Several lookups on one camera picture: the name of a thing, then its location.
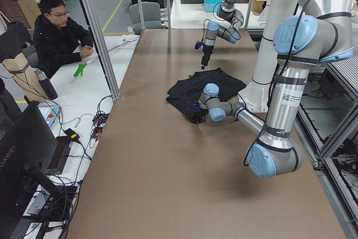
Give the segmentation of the black graphic t-shirt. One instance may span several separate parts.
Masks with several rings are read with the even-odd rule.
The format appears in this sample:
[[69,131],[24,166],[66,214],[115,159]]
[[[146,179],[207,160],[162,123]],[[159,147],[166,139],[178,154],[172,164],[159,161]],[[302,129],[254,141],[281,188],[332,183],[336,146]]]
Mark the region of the black graphic t-shirt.
[[237,92],[244,89],[246,84],[221,68],[209,71],[195,72],[187,79],[179,80],[168,90],[166,101],[181,112],[190,121],[189,104],[200,102],[201,95],[217,95],[220,101],[228,101]]

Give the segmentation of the blue plastic bin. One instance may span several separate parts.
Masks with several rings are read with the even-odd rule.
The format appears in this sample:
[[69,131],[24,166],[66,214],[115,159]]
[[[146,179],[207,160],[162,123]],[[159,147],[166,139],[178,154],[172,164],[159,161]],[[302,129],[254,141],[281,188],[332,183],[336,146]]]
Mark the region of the blue plastic bin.
[[217,12],[223,0],[204,0],[205,12]]

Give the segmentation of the grey office chair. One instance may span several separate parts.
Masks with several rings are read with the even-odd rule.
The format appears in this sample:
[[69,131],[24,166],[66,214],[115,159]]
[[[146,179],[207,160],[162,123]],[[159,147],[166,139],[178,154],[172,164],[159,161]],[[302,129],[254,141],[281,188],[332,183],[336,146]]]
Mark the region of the grey office chair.
[[[157,2],[142,2],[144,24],[146,29],[161,29],[160,5]],[[138,4],[129,7],[129,14],[134,33],[140,35],[142,31]]]

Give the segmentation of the green grabber tool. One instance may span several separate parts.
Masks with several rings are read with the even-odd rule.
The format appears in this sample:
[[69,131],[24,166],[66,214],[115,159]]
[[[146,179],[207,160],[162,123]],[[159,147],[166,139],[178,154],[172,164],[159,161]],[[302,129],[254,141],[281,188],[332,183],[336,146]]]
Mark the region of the green grabber tool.
[[77,70],[76,70],[75,73],[73,74],[73,77],[83,76],[83,71],[84,71],[84,69],[86,68],[86,66],[87,66],[87,63],[86,63],[86,62],[85,62],[85,63],[80,63],[80,64],[78,65]]

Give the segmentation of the yellow labelled power brick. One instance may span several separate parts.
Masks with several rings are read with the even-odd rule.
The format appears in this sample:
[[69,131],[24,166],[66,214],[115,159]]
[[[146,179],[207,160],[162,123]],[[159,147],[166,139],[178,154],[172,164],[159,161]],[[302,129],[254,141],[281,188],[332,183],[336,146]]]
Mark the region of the yellow labelled power brick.
[[80,136],[71,128],[64,130],[64,133],[70,136],[71,140],[75,141],[76,143],[80,143],[79,138]]

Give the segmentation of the seated man black jacket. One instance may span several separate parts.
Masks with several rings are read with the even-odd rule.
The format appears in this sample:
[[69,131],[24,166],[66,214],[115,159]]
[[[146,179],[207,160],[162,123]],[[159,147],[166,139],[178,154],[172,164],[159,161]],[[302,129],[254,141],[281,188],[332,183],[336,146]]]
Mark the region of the seated man black jacket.
[[93,38],[69,17],[63,0],[40,0],[39,6],[41,15],[35,20],[33,41],[39,69],[52,78],[60,67],[92,55]]

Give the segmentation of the teach pendant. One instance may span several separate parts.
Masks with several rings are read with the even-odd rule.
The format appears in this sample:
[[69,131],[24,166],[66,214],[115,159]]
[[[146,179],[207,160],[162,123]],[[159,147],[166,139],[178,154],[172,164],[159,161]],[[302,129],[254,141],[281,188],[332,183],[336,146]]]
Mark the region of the teach pendant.
[[38,105],[40,112],[42,113],[47,125],[51,128],[54,123],[59,120],[60,106],[59,105]]

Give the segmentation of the dark thermos bottle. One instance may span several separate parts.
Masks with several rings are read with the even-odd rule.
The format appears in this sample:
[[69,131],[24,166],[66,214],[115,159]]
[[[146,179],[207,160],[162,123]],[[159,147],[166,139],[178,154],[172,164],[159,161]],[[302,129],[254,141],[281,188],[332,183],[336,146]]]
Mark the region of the dark thermos bottle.
[[45,72],[38,69],[35,71],[37,79],[39,81],[40,86],[43,88],[44,92],[46,93],[48,99],[55,100],[58,98],[58,94],[53,87],[50,79],[46,76]]

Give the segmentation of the black computer monitor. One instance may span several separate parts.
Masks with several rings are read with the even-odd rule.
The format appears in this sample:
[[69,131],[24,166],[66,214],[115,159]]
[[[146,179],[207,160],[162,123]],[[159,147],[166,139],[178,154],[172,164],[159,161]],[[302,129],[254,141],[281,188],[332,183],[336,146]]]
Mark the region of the black computer monitor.
[[56,150],[56,139],[31,102],[1,139],[1,237],[9,237],[37,186],[53,197],[60,190],[45,175]]

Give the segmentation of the aluminium frame post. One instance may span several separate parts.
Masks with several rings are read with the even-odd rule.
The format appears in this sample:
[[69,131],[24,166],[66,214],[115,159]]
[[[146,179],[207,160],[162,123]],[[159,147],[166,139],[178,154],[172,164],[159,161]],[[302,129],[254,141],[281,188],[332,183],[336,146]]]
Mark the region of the aluminium frame post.
[[109,52],[105,43],[104,36],[102,34],[95,4],[93,0],[79,0],[82,7],[82,11],[88,26],[88,29],[93,37],[93,42],[99,61],[106,78],[107,85],[110,90],[110,94],[114,100],[120,98],[120,90],[115,77],[114,69],[110,60]]

